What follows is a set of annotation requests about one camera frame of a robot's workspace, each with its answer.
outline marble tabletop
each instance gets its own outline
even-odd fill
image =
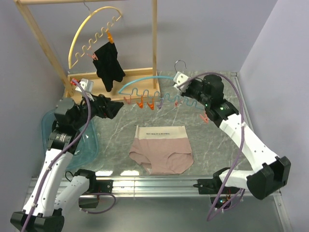
[[[200,72],[184,72],[194,76]],[[159,75],[173,76],[175,72],[161,72]],[[222,74],[231,78],[230,72]],[[162,96],[170,93],[171,97],[177,95],[177,90],[172,87],[173,81],[159,80]],[[223,80],[225,85],[225,98],[239,109],[239,102],[230,84]],[[200,114],[204,111],[194,106],[164,101],[159,110],[155,107],[140,109],[136,104],[125,104],[117,116],[111,119],[95,117],[94,123],[98,135],[99,153],[96,159],[83,169],[100,171],[100,175],[148,175],[147,172],[129,157],[136,126],[160,127],[185,125],[188,138],[193,151],[193,165],[181,175],[212,175],[217,170],[230,167],[234,161],[238,148],[234,142],[211,121],[206,124]],[[236,169],[250,170],[250,164],[241,155]]]

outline gray wall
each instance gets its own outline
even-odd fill
[[[0,231],[9,232],[42,164],[41,119],[63,87],[12,0],[1,1],[0,31]]]
[[[240,71],[256,133],[292,163],[282,192],[295,232],[309,231],[308,14],[307,0],[279,0]]]
[[[277,0],[159,0],[158,69],[174,69],[183,59],[190,70],[239,71]],[[111,30],[123,68],[152,66],[151,0],[87,3],[90,9],[111,5],[124,14]],[[68,49],[83,20],[89,15],[82,3],[30,7],[64,67]],[[82,31],[76,52],[116,14],[96,14]],[[102,38],[95,49],[107,42]],[[73,72],[94,71],[89,57]]]

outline black garment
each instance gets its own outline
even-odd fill
[[[118,52],[114,43],[106,43],[95,54],[98,60],[93,60],[93,64],[97,69],[97,75],[102,79],[106,91],[112,90],[112,82],[121,82],[126,75],[122,70],[118,60]]]

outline wooden shelf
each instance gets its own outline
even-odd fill
[[[15,0],[23,5],[36,4],[59,4],[59,3],[74,3],[74,2],[96,2],[96,1],[118,1],[118,0]]]
[[[140,79],[142,77],[152,76],[153,75],[153,69],[152,68],[146,68],[146,69],[130,69],[130,70],[124,70],[126,73],[126,76],[124,77],[123,81],[121,83],[114,81],[113,82],[113,88],[111,92],[107,92],[105,89],[105,86],[100,78],[98,78],[97,74],[95,72],[91,73],[79,73],[79,74],[70,74],[68,76],[69,81],[71,81],[72,78],[76,78],[77,80],[81,80],[82,78],[86,78],[88,80],[92,80],[94,82],[94,87],[92,90],[93,95],[99,95],[103,94],[105,97],[111,98],[113,101],[123,101],[124,97],[129,98],[127,95],[119,94],[118,91],[127,83]],[[155,92],[160,92],[159,82],[158,79],[147,79],[143,81],[136,82],[134,84],[129,85],[126,87],[123,91],[123,93],[132,93],[133,88],[137,88],[138,94],[142,94],[145,89],[149,90],[149,96],[144,97],[145,101],[150,101],[151,98],[154,96]],[[64,97],[68,97],[68,92],[65,90]],[[157,97],[158,94],[156,94],[155,101],[159,100],[159,97]],[[71,97],[75,100],[76,103],[79,103],[82,99],[82,95],[79,92],[74,92],[74,95]],[[131,96],[132,99],[139,99],[140,96],[136,95],[136,91],[134,91],[134,94]]]

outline wooden rack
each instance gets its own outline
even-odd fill
[[[114,101],[123,100],[123,95],[118,94],[118,90],[126,83],[140,79],[147,76],[156,76],[156,47],[157,47],[157,0],[152,0],[153,9],[153,22],[152,22],[152,35],[153,35],[153,66],[152,68],[143,69],[130,69],[124,70],[126,76],[121,83],[114,82],[114,87],[111,92],[107,92],[105,86],[100,78],[98,78],[95,72],[92,73],[78,73],[67,75],[60,63],[53,53],[50,45],[48,44],[46,38],[44,37],[42,31],[40,30],[37,22],[35,21],[33,15],[31,14],[27,5],[33,4],[56,4],[56,3],[74,3],[74,2],[99,2],[107,0],[14,0],[17,8],[19,9],[21,15],[24,17],[25,21],[29,25],[32,33],[39,42],[43,52],[47,56],[49,62],[54,67],[57,75],[60,77],[62,83],[65,87],[64,97],[72,97],[76,102],[81,100],[81,95],[79,93],[75,94],[75,90],[72,87],[70,81],[72,78],[78,80],[82,78],[91,79],[94,81],[93,94],[104,94],[106,97],[111,98]],[[138,88],[140,91],[145,89],[149,90],[149,96],[153,96],[156,91],[160,92],[158,79],[148,79],[140,82],[136,82],[128,86],[125,93],[130,93],[133,88]]]

